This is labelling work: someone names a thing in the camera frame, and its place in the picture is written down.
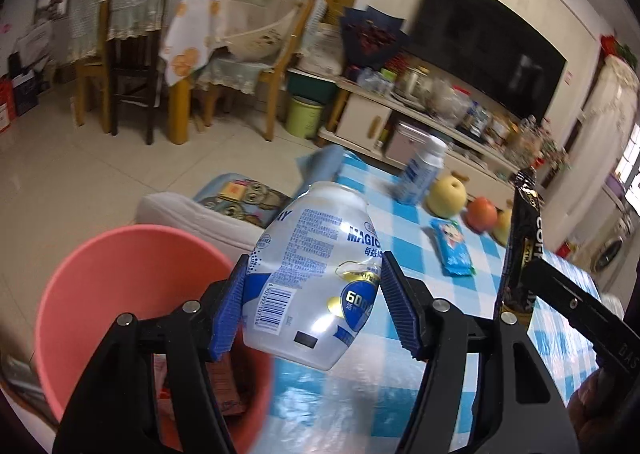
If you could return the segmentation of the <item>person right hand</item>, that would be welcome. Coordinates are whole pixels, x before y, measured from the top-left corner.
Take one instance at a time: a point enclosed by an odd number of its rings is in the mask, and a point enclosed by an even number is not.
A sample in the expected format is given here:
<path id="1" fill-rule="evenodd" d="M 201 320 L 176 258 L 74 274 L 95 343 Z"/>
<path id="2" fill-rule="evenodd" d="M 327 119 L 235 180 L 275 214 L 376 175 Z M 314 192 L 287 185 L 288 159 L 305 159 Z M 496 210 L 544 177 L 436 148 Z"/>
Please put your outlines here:
<path id="1" fill-rule="evenodd" d="M 639 381 L 602 367 L 572 394 L 567 412 L 581 453 L 639 454 Z"/>

